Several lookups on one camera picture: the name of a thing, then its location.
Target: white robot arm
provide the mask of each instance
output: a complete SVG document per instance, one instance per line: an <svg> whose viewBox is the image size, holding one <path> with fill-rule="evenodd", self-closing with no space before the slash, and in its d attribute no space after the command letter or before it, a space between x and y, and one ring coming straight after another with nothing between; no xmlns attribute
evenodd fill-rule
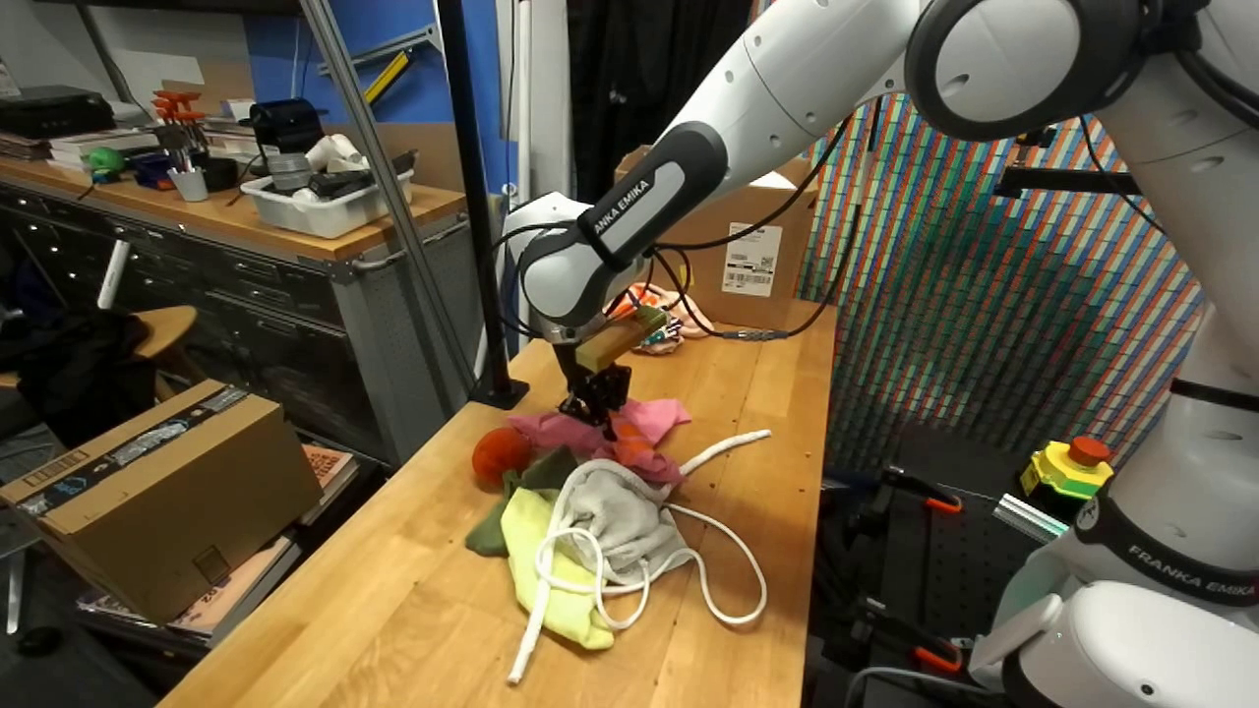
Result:
<svg viewBox="0 0 1259 708"><path fill-rule="evenodd" d="M688 210L823 138L904 64L915 111L1009 138L1102 111L1132 183L1199 275L1169 415L1009 583L978 656L1056 705L1250 705L1259 685L1259 6L1253 0L778 0L592 210L507 217L532 326L578 343L617 275ZM1096 640L1090 618L1122 616ZM1226 656L1156 661L1199 618Z"/></svg>

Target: cup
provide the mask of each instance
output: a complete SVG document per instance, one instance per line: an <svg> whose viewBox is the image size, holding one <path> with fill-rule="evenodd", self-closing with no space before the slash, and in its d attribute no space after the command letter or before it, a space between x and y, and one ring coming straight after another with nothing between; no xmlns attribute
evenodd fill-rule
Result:
<svg viewBox="0 0 1259 708"><path fill-rule="evenodd" d="M207 196L200 170L187 170L187 175L167 170L167 183L180 192L180 200L203 200Z"/></svg>

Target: cardboard box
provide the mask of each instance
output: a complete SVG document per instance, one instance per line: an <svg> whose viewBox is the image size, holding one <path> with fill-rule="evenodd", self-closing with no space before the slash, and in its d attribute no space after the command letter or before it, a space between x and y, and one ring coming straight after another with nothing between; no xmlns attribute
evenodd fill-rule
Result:
<svg viewBox="0 0 1259 708"><path fill-rule="evenodd" d="M801 158L788 163L778 175L765 175L751 183L747 191L730 191L685 222L675 222L660 244L705 244L730 237L765 214L773 214L810 167ZM688 294L701 302L701 310L721 326L751 326L751 332L781 332L789 300L799 293L801 262L810 248L814 227L814 206L819 206L819 183L807 185L807 192L769 225L763 225L755 237L688 251Z"/></svg>
<svg viewBox="0 0 1259 708"><path fill-rule="evenodd" d="M200 381L0 488L47 549L167 622L318 505L275 403Z"/></svg>

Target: floor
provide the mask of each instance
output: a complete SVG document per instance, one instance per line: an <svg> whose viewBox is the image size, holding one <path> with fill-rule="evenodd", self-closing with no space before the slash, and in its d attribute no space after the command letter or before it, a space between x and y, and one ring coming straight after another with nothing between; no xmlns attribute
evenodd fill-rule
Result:
<svg viewBox="0 0 1259 708"><path fill-rule="evenodd" d="M37 425L0 445L0 480L12 480L54 456L54 436ZM0 511L0 555L7 539L24 536ZM24 656L18 640L0 627L0 705L7 708L141 708L158 695L86 629L75 627L75 597L83 583L47 551L26 551L24 629L54 629L64 640L47 656Z"/></svg>

